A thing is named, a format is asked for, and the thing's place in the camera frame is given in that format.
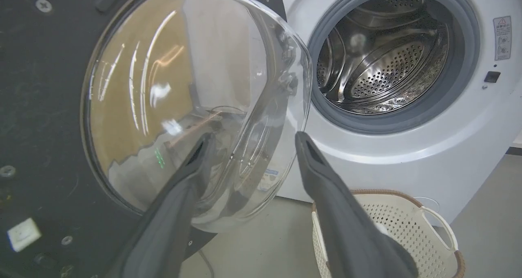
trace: perforated plastic basket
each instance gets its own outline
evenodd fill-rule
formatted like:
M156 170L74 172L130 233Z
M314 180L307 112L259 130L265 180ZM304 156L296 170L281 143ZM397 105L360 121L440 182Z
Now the perforated plastic basket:
M352 193L371 219L383 224L390 237L411 254L419 269L419 278L462 278L464 276L464 259L458 250L455 234L438 213L398 191L354 190ZM426 214L430 214L440 221L451 240L450 245L446 245L427 221ZM312 207L312 221L317 266L321 278L331 278L315 205Z

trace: warning label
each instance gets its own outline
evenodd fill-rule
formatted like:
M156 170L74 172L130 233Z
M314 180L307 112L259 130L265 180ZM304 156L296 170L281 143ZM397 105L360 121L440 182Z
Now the warning label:
M495 18L495 61L511 57L511 16Z

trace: washing machine drum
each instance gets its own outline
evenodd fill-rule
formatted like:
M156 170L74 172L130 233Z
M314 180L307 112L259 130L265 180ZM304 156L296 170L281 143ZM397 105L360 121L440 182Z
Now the washing machine drum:
M310 65L295 33L254 0L130 1L85 82L89 153L112 192L145 211L214 133L192 224L220 232L252 217L285 178L310 105Z
M319 89L347 115L398 111L436 83L454 47L454 27L449 11L434 0L367 1L324 42Z

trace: sticker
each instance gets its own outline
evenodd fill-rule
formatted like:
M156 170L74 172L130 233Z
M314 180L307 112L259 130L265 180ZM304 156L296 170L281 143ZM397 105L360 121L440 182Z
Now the sticker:
M274 185L276 185L279 181L279 171L276 170L265 170L265 174L263 174L263 178L261 179L261 182L259 182L259 185L257 186L257 189L260 191L267 191Z
M495 18L495 61L511 57L511 16Z

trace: gray floor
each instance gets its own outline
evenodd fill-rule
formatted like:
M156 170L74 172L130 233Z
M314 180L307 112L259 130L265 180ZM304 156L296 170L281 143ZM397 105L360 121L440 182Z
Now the gray floor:
M451 225L466 277L522 276L522 156L506 155ZM216 278L319 278L310 204L277 198L252 222L219 234L203 252ZM181 278L210 277L199 254Z

